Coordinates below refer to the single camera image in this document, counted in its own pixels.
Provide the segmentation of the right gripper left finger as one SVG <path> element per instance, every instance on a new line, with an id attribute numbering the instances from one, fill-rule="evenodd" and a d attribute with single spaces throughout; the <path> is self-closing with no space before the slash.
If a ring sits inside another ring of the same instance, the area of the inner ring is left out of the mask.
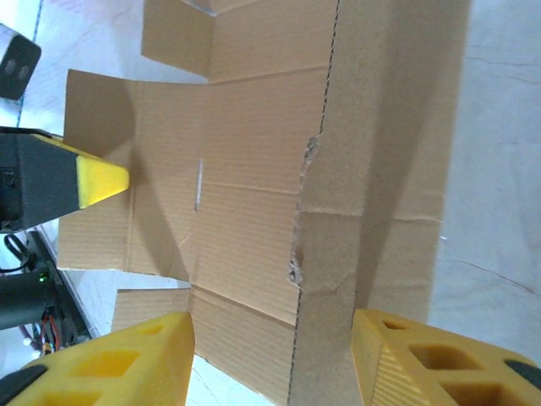
<path id="1" fill-rule="evenodd" d="M 183 405 L 194 359 L 188 312 L 48 354 L 1 380 L 3 405 Z"/>

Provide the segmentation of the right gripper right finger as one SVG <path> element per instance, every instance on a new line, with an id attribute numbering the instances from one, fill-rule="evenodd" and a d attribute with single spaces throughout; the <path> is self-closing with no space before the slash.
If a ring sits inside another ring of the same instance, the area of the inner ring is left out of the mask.
<path id="1" fill-rule="evenodd" d="M 494 345 L 356 310 L 352 356 L 365 405 L 538 405 L 540 369 Z"/>

